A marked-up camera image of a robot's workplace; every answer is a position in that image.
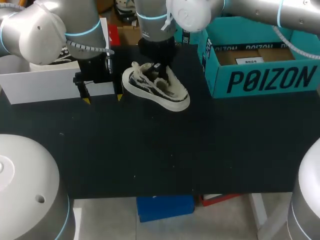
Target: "shoe on gripper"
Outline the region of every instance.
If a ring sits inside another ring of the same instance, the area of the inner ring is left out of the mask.
[[[180,112],[190,105],[187,89],[177,79],[169,66],[166,66],[164,75],[160,75],[160,64],[145,63],[139,65],[132,62],[132,67],[124,71],[122,84],[133,95],[150,99],[164,108]]]

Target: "teal shoe box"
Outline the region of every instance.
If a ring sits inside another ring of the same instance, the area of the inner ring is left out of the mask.
[[[177,43],[182,43],[182,45],[192,44],[196,45],[199,43],[200,32],[189,32],[183,30],[178,24],[176,25],[176,31],[174,34],[174,39]]]
[[[298,49],[320,55],[316,35],[281,28]],[[199,34],[198,57],[213,98],[314,91],[320,60],[286,51],[293,60],[221,65],[216,52],[286,48],[270,25],[242,17],[218,17]]]

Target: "blue box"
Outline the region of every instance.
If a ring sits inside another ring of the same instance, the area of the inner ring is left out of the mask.
[[[298,49],[320,55],[316,35],[281,28]],[[314,91],[320,84],[320,60],[293,51],[295,60],[221,66],[216,51],[283,48],[270,25],[242,17],[218,17],[199,36],[198,57],[214,98]]]
[[[176,31],[174,39],[177,43],[196,45],[199,43],[200,32],[189,32],[183,30],[178,24],[175,24]]]
[[[192,196],[137,197],[136,206],[140,222],[149,222],[186,214],[195,210]]]

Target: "white box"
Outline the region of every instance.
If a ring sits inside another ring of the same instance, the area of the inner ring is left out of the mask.
[[[107,20],[101,18],[103,34],[109,39]],[[59,69],[31,72],[29,63],[17,56],[0,58],[0,86],[11,104],[42,102],[79,98],[80,93],[73,83],[80,69]],[[114,94],[112,82],[86,85],[90,96]]]

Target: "black tabletop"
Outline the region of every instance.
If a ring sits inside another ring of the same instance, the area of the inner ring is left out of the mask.
[[[115,72],[147,61],[136,46],[116,53]],[[172,69],[190,94],[183,112],[130,94],[10,105],[2,91],[0,134],[48,149],[75,199],[292,191],[320,137],[318,94],[212,99],[194,46]]]

